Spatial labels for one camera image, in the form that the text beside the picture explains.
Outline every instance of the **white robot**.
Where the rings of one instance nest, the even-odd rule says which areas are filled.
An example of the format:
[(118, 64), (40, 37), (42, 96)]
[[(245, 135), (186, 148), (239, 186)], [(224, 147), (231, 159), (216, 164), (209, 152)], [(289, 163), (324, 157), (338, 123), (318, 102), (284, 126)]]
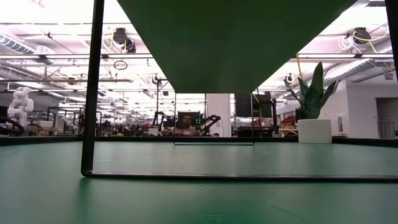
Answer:
[(18, 123), (21, 126), (26, 126), (27, 114), (33, 111), (33, 100), (29, 99), (28, 94), (30, 93), (29, 87), (18, 87), (12, 96), (12, 103), (9, 105), (7, 110), (7, 116), (13, 120), (18, 117)]
[(73, 131), (76, 131), (77, 130), (77, 126), (75, 125), (75, 124), (73, 124), (73, 121), (70, 121), (70, 120), (68, 120), (66, 117), (62, 117), (61, 118), (61, 120), (63, 120), (64, 122), (65, 122), (65, 124), (68, 126), (68, 127), (71, 127), (71, 129), (73, 130)]

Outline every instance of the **ceiling duct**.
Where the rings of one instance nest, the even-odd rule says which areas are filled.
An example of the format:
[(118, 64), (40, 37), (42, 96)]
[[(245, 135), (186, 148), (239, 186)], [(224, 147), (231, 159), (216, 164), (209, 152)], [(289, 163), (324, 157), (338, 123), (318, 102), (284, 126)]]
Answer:
[[(9, 47), (10, 49), (15, 50), (16, 52), (22, 54), (42, 54), (42, 55), (53, 54), (53, 52), (51, 52), (51, 50), (45, 46), (28, 43), (12, 34), (8, 34), (5, 32), (0, 32), (0, 45)], [(46, 65), (53, 64), (53, 61), (49, 59), (34, 59), (34, 60), (36, 62), (44, 63)]]
[[(386, 41), (376, 47), (377, 52), (380, 54), (388, 54), (392, 52), (391, 43)], [(326, 72), (324, 76), (325, 86), (332, 84), (335, 80), (342, 80), (360, 72), (369, 70), (376, 66), (377, 62), (372, 58), (366, 58), (351, 62), (348, 64), (337, 65)]]

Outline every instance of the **person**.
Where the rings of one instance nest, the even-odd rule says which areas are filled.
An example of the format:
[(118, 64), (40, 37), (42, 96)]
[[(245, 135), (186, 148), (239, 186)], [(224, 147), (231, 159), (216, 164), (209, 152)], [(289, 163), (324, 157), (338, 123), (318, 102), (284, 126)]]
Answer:
[(192, 119), (189, 115), (185, 115), (182, 119), (182, 127), (176, 128), (175, 134), (182, 134), (183, 136), (200, 136), (200, 131), (194, 126), (191, 126), (191, 120)]

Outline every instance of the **green tabletop underside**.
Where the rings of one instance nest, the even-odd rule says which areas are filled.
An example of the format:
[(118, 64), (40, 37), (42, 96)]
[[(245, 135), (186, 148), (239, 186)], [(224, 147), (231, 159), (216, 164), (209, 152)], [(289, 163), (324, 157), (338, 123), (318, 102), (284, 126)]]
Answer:
[[(0, 223), (397, 223), (397, 184), (87, 179), (81, 143), (0, 147)], [(97, 142), (95, 169), (398, 175), (390, 147)]]
[(356, 0), (118, 0), (177, 93), (250, 93)]

